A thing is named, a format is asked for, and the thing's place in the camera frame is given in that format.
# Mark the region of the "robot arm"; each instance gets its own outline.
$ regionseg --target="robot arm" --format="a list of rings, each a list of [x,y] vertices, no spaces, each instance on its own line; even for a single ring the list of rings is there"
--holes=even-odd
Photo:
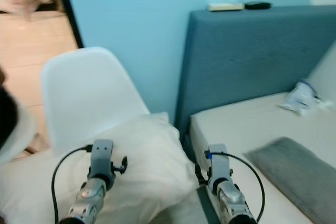
[[[208,187],[219,201],[221,208],[220,222],[223,224],[256,224],[246,202],[244,194],[231,179],[233,173],[227,156],[213,155],[213,153],[227,153],[224,144],[209,146],[205,152],[206,158],[211,160],[208,172]]]
[[[59,224],[94,224],[104,204],[104,197],[114,184],[115,173],[123,174],[127,168],[127,157],[121,167],[111,162],[113,142],[96,140],[92,146],[91,167],[88,181],[82,185],[76,202],[70,207],[67,216]]]

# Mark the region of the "bed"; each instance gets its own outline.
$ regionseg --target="bed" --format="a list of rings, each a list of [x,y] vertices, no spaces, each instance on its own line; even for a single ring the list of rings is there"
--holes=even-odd
[[[335,17],[336,6],[192,12],[175,121],[188,157],[207,170],[209,163],[202,155],[209,144],[224,143],[230,153],[242,157],[243,152],[287,136],[336,167],[335,113],[319,111],[300,118],[277,106],[334,43]],[[232,161],[232,167],[235,182],[257,216],[261,206],[257,181],[239,163]],[[266,190],[261,224],[311,223],[261,177]],[[172,217],[185,208],[197,216],[195,223],[219,223],[211,201],[213,197],[200,188],[180,208],[168,209],[157,220],[188,223],[187,217]],[[162,222],[164,216],[174,222]]]

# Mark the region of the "black cable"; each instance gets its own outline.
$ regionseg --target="black cable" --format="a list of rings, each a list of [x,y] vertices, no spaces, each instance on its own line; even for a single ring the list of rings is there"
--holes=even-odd
[[[262,203],[261,203],[261,210],[260,210],[260,213],[258,215],[258,218],[257,218],[257,222],[259,222],[259,220],[261,219],[262,215],[263,215],[263,212],[264,212],[264,208],[265,208],[265,191],[264,191],[264,186],[262,185],[263,183],[261,182],[261,179],[259,177],[259,175],[257,174],[257,172],[253,169],[252,166],[250,166],[246,161],[242,160],[241,158],[235,156],[235,155],[232,155],[232,154],[228,154],[228,153],[224,153],[224,152],[211,152],[209,153],[210,155],[213,154],[213,155],[221,155],[221,156],[228,156],[228,157],[233,157],[235,158],[236,160],[242,162],[244,165],[246,165],[248,168],[250,168],[252,170],[252,172],[254,173],[254,175],[256,175],[257,179],[258,179],[258,182],[259,182],[259,185],[260,185],[260,189],[261,189],[261,195],[262,195]]]
[[[81,148],[77,148],[71,152],[69,152],[67,155],[65,155],[60,162],[57,164],[54,173],[53,173],[53,178],[51,179],[51,195],[52,195],[52,203],[54,204],[54,213],[55,213],[55,224],[58,224],[58,208],[57,208],[57,201],[56,201],[56,195],[55,195],[55,177],[56,177],[56,173],[57,170],[59,168],[59,166],[62,164],[62,162],[68,157],[70,156],[72,153],[75,153],[77,151],[87,151],[87,152],[91,152],[92,151],[92,144],[89,144],[87,146],[81,147]]]

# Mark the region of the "light blue wall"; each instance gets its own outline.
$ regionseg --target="light blue wall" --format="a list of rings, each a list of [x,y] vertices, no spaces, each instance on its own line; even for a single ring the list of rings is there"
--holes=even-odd
[[[151,112],[175,114],[188,14],[210,2],[253,0],[71,0],[84,45],[114,52]],[[307,5],[309,0],[263,0]]]

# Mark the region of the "tiled floor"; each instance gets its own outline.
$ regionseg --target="tiled floor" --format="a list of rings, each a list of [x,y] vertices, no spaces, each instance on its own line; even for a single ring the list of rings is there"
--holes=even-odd
[[[12,14],[0,14],[0,64],[7,79],[6,86],[29,107],[36,117],[39,137],[31,147],[38,151],[49,147],[40,72],[50,58],[77,48],[68,18],[59,12],[36,12],[30,22]]]

